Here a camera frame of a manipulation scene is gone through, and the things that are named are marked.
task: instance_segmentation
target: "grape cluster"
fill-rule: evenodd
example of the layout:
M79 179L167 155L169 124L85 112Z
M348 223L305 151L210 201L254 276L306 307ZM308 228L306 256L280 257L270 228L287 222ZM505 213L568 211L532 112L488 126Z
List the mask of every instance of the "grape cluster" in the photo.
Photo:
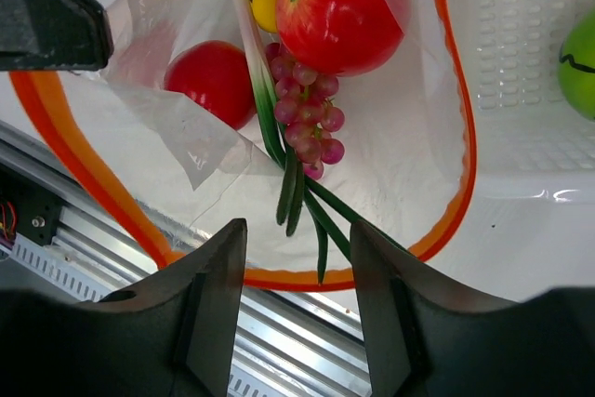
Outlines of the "grape cluster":
M343 143L331 134L345 123L345 114L331 100L338 92L338 79L301 64L278 43L266 47L266 56L276 82L275 119L286 125L285 140L306 175L318 180L324 164L337 164L345 154Z

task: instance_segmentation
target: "plastic bag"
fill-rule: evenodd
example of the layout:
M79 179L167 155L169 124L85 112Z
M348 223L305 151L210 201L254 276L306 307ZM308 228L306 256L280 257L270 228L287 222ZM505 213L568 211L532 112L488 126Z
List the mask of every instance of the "plastic bag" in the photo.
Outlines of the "plastic bag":
M62 73L60 80L94 151L145 213L167 228L173 248L196 248L231 218L243 217L247 284L351 287L349 262L333 246L324 283L317 284L318 249L306 212L292 238L275 224L283 172L262 151L257 120L238 134L186 97L159 89L169 61L189 46L210 39L242 46L233 1L100 1L110 5L110 64L100 73ZM392 59L369 74L341 79L337 102L348 123L338 137L347 153L322 183L426 259L448 242L469 205L475 148L464 83L463 95L457 92L456 75L463 77L445 0L411 3L406 37ZM60 156L69 168L75 158ZM349 222L328 212L349 233Z

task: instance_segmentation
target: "artificial tomato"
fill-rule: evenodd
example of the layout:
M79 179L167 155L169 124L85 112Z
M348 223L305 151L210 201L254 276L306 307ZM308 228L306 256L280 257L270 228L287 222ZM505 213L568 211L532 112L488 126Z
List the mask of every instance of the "artificial tomato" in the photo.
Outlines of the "artificial tomato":
M207 41L181 53L167 68L164 89L183 93L235 130L256 113L244 52Z
M391 0L408 21L410 0ZM403 29L385 0L277 0L281 41L300 62L318 72L354 75L386 62L403 40Z

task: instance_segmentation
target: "white plastic basket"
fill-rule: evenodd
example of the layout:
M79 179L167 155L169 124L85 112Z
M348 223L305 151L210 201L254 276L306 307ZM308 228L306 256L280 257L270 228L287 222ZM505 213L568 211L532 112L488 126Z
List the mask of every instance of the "white plastic basket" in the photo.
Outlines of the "white plastic basket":
M595 285L595 124L557 79L566 35L595 0L448 0L478 147L469 210L430 265L526 299Z
M479 147L476 192L595 203L595 125L564 100L562 41L595 0L451 0Z

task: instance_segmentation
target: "orange rim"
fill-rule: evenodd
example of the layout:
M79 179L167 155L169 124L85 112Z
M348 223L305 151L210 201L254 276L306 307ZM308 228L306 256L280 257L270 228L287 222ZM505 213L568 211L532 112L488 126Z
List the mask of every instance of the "orange rim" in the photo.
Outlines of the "orange rim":
M466 151L463 158L464 173L457 195L432 230L410 249L422 260L428 260L442 250L458 229L469 207L477 168L470 96L456 49L447 0L435 0L435 3L459 82L461 114L466 125ZM165 237L142 213L132 196L85 139L73 119L58 75L47 72L12 73L10 77L23 108L40 135L91 196L139 242L160 268L178 258L179 254L171 251ZM248 269L245 284L294 292L330 292L354 286L351 269L328 271L322 285L317 284L316 271Z

